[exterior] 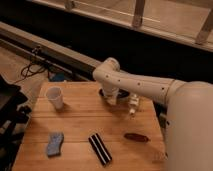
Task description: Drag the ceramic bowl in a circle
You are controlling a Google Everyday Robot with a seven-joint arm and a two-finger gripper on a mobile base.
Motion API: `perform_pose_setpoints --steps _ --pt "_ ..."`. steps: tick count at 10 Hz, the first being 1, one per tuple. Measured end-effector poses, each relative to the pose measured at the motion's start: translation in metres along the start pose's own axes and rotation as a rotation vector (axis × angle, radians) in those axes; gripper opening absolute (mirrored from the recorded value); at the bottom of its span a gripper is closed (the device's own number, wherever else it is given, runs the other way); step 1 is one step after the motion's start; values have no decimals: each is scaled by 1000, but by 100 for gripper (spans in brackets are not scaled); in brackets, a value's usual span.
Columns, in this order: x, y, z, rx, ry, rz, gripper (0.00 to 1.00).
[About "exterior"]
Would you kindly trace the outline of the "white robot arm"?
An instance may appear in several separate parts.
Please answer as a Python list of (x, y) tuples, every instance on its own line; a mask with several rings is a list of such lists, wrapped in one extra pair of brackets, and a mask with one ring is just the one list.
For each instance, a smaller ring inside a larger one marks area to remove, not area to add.
[(122, 89), (167, 108), (165, 171), (213, 171), (213, 84), (129, 74), (108, 58), (93, 71), (106, 98)]

